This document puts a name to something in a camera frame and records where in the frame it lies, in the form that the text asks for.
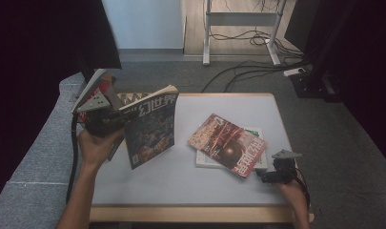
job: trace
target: gray carpet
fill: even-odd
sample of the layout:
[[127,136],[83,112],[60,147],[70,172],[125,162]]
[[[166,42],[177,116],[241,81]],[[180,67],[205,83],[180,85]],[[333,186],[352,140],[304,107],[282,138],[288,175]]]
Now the gray carpet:
[[[218,73],[240,64],[213,61],[124,62],[114,84],[118,92],[154,92],[169,84],[199,93]],[[234,72],[219,76],[208,93],[221,93]],[[48,122],[0,196],[0,228],[53,228],[65,206],[71,170],[71,97],[80,74],[60,84],[61,95]],[[233,93],[275,96],[288,138],[311,195],[313,228],[386,229],[386,160],[340,103],[299,99],[282,72],[236,82]],[[92,228],[123,228],[96,223]],[[135,224],[137,228],[261,228],[258,224]]]

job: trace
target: desk frame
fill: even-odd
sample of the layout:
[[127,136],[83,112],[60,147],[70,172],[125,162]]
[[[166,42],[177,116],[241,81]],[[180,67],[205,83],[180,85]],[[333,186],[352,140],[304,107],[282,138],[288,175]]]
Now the desk frame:
[[[183,96],[264,96],[267,94],[181,94]],[[309,214],[313,221],[314,214]],[[91,207],[91,221],[115,222],[242,222],[287,223],[295,221],[288,205],[130,205],[105,204]]]
[[266,39],[267,50],[274,65],[280,65],[275,50],[275,37],[278,32],[279,23],[283,15],[286,0],[282,0],[277,12],[211,12],[212,0],[207,0],[207,11],[205,13],[205,39],[203,64],[210,65],[210,27],[211,26],[273,26],[270,39]]

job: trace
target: power strip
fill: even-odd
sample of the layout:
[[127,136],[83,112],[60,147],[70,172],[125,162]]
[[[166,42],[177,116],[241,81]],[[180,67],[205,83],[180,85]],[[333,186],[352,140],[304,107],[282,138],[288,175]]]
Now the power strip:
[[297,69],[292,69],[292,70],[285,71],[284,75],[288,77],[288,76],[292,76],[292,75],[296,75],[296,74],[302,74],[302,73],[305,73],[305,72],[306,72],[305,69],[297,68]]

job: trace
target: wooden floor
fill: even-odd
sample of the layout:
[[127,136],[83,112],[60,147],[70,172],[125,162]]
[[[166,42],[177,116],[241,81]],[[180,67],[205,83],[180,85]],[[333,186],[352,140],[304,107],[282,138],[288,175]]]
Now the wooden floor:
[[[276,11],[278,0],[213,0],[212,12],[266,12]],[[185,48],[186,55],[202,55],[205,36],[205,0],[184,0],[187,23],[185,33]],[[283,41],[284,46],[293,48],[291,44],[285,41],[284,34],[287,30],[292,11],[295,6],[295,0],[287,0],[283,17],[281,19],[276,38]],[[270,34],[273,31],[272,27],[219,27],[212,26],[212,34],[222,34],[229,37],[238,36],[247,31],[263,31]],[[254,32],[249,32],[242,37],[253,37]],[[250,44],[250,40],[215,40],[210,38],[211,55],[251,55],[251,54],[268,54],[264,46],[256,46]]]

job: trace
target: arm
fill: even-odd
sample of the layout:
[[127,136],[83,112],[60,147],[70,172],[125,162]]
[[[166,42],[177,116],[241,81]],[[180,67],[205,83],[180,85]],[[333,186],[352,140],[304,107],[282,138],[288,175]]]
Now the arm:
[[78,138],[82,153],[82,165],[78,180],[71,193],[56,228],[88,228],[91,212],[91,201],[94,194],[94,183],[97,172],[110,153],[113,142],[123,135],[120,130],[104,138],[82,131]]
[[308,206],[299,183],[293,180],[288,184],[275,183],[274,186],[281,191],[282,196],[284,196],[294,210],[296,218],[294,223],[295,229],[310,229],[311,223],[309,222]]

